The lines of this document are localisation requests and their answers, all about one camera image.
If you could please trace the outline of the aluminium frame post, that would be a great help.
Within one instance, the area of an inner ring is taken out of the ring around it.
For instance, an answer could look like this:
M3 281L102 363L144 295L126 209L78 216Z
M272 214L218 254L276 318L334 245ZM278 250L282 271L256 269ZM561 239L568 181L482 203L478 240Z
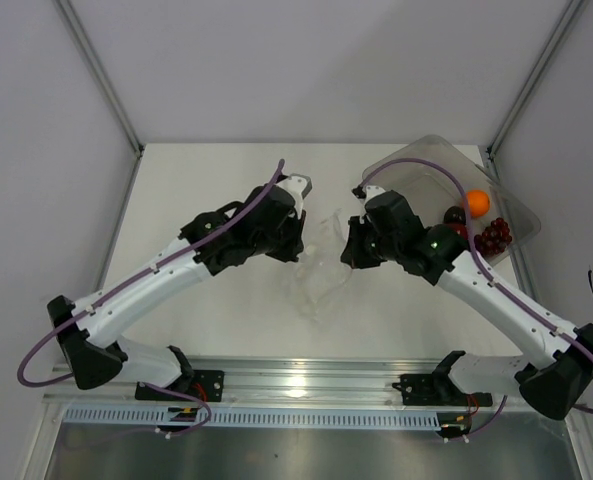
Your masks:
M558 54L571 35L587 6L588 0L570 0L565 3L562 13L556 20L551 32L548 34L544 45L539 50L535 61L523 81L517 95L512 101L509 110L496 129L490 144L486 149L487 157L494 162L503 144L516 127L525 109L536 95L540 84L553 66Z
M144 146L127 115L123 102L119 98L73 2L69 0L54 0L52 4L59 14L65 29L70 35L75 48L79 52L83 63L127 144L134 154L139 157L144 150Z

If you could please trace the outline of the dark red apple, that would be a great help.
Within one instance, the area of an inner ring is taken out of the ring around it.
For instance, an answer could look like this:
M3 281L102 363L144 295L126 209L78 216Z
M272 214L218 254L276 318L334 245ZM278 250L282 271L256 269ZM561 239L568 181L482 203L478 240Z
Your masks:
M467 226L465 224L460 224L460 223L449 223L448 227L453 230L454 232L456 232L460 237L462 237L464 240L468 241L469 240L469 230L467 228Z

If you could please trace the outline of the clear zip top bag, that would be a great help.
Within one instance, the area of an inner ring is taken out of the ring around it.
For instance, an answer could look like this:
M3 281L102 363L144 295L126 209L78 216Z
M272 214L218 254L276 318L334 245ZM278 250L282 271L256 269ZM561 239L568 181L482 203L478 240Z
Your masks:
M306 231L304 250L287 283L288 298L300 316L318 322L352 275L341 262L346 238L341 209Z

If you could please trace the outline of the orange fruit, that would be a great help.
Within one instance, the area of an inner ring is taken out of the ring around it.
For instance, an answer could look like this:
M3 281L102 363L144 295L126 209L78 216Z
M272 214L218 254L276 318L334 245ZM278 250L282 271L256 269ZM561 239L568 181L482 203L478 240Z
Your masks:
M483 190L469 190L466 192L465 203L469 207L473 218L485 216L491 208L489 195Z

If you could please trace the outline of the clear plastic bin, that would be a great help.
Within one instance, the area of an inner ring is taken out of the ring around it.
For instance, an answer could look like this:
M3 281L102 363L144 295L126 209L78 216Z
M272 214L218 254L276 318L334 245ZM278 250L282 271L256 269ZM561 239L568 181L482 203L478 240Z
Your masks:
M430 166L398 163L384 170L379 169L387 162L401 158L423 159L439 165L449 171L465 191L481 190L487 194L490 199L489 211L472 220L473 232L480 234L494 220L502 218L508 223L509 235L512 237L505 251L486 257L491 265L514 253L540 232L541 222L530 208L483 167L438 135L426 135L393 152L367 167L362 176L369 185L395 190L403 195L424 225L441 223L450 207L462 204L462 197L446 175Z

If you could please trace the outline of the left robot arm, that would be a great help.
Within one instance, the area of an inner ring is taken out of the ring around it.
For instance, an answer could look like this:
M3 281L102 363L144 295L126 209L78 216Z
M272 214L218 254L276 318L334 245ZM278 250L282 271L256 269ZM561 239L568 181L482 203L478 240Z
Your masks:
M76 386L125 381L136 383L138 400L202 397L199 376L180 348L143 345L124 331L172 296L252 257L297 261L310 190L298 175L259 186L243 202L198 215L148 265L107 292L50 301L48 314Z

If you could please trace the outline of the right aluminium frame post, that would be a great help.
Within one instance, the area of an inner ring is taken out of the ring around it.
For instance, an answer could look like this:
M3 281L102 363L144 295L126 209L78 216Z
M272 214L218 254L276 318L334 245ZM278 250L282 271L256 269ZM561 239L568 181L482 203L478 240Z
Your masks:
M487 157L494 162L503 144L516 127L525 109L536 95L540 84L553 66L558 54L571 35L587 6L588 0L570 0L565 3L562 13L556 20L551 32L548 34L544 45L539 50L535 61L523 81L517 95L512 101L509 110L496 129L490 144L486 149Z

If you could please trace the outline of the left aluminium frame post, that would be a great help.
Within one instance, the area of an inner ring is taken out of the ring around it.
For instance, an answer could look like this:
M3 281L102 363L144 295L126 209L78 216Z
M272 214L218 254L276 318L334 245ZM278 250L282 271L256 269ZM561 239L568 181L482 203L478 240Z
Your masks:
M59 14L65 29L70 35L75 48L79 52L83 63L127 144L134 154L139 157L144 150L144 146L127 115L123 102L119 98L73 2L69 0L54 0L52 4Z

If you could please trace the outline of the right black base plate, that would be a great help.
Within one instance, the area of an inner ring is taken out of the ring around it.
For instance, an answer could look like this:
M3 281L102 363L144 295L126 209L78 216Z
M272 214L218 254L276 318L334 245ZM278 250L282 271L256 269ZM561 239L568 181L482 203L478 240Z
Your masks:
M398 391L405 406L427 407L491 407L489 393L466 394L459 390L445 375L402 374L391 384Z

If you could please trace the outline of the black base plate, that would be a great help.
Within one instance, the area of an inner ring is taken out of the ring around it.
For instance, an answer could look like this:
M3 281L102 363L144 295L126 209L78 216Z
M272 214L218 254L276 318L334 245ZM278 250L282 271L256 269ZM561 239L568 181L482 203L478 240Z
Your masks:
M171 402L184 400L186 396L191 396L207 403L218 403L222 400L224 381L225 372L222 370L196 370L191 380L181 378L165 387L165 392L139 383L136 386L135 399Z
M405 406L427 407L491 407L489 393L466 394L459 390L445 375L402 374L391 384L398 391Z

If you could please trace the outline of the red grape bunch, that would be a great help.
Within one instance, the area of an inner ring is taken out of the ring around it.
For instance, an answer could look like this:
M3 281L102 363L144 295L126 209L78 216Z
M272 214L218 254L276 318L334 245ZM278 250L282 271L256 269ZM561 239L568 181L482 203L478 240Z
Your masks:
M502 217L497 217L480 234L474 236L474 245L485 258L504 253L512 241L509 224Z

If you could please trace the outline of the aluminium mounting rail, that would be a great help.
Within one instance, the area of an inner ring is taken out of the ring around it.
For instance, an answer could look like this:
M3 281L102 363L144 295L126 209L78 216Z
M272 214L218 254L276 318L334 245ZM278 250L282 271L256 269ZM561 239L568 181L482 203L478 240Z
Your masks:
M430 373L440 359L330 360L291 358L189 359L195 369L224 371L221 402L210 407L395 410L400 392L391 384L405 373ZM41 400L62 406L86 404L195 406L187 400L138 401L135 384L110 382L97 389L78 390L73 380L46 387Z

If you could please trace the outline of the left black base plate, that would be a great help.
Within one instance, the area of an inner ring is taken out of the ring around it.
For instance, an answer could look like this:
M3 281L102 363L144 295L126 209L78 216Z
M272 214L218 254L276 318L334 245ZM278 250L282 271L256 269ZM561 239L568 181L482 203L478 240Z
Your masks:
M191 380L181 378L165 387L165 392L139 383L136 386L135 399L171 402L184 400L186 396L191 396L207 403L218 403L222 400L224 381L225 372L222 370L196 370Z

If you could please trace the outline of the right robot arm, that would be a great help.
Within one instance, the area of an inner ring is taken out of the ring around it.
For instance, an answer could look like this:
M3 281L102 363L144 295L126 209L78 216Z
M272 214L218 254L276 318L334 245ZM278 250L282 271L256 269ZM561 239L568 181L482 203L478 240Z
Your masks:
M440 401L451 404L473 393L520 397L552 420L580 406L593 381L592 323L577 326L509 285L450 227L423 226L401 194L372 185L353 193L364 213L349 220L342 263L369 269L393 262L474 309L520 351L451 352L434 371L432 389Z

